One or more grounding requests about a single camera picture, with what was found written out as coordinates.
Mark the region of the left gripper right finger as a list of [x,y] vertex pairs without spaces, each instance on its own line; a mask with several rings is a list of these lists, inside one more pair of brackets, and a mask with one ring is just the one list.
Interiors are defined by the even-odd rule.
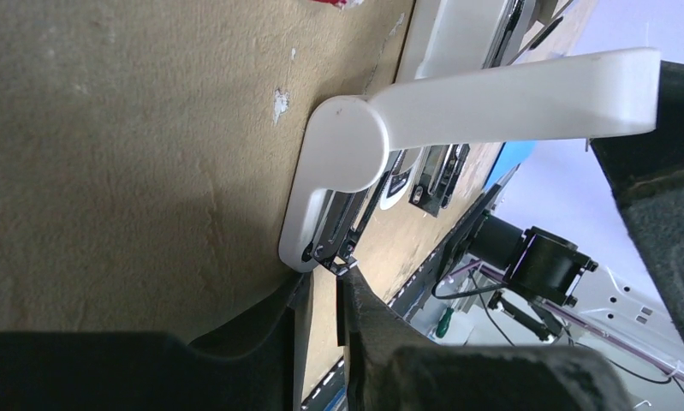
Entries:
[[629,410],[599,353],[565,345],[437,344],[372,291],[358,267],[336,280],[350,410]]

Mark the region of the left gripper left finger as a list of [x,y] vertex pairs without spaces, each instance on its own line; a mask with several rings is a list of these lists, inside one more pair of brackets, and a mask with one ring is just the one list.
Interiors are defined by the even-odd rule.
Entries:
[[312,279],[192,342],[165,332],[0,332],[0,410],[297,410]]

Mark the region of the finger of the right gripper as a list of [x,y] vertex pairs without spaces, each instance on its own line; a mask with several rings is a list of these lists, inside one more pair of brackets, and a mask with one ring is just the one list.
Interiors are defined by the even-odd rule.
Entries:
[[592,149],[684,342],[684,64],[661,63],[653,131],[596,139]]

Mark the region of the white stapler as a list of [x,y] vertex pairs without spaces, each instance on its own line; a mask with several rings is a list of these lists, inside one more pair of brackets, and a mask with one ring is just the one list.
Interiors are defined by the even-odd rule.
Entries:
[[656,127],[661,54],[651,47],[520,63],[533,1],[418,1],[396,81],[311,114],[281,232],[300,273],[354,263],[352,224],[390,155],[428,146],[600,139]]

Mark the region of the red white staples box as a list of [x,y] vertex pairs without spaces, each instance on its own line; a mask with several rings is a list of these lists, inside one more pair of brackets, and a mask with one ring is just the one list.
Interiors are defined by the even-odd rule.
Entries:
[[338,9],[351,9],[361,5],[365,0],[313,0],[316,3],[329,4]]

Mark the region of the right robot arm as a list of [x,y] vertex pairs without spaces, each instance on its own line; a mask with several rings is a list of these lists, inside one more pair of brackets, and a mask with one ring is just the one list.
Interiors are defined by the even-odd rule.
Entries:
[[684,376],[684,64],[663,63],[657,110],[653,131],[597,140],[593,151],[663,307],[647,306],[631,283],[537,227],[484,216],[470,250],[499,270],[499,287]]

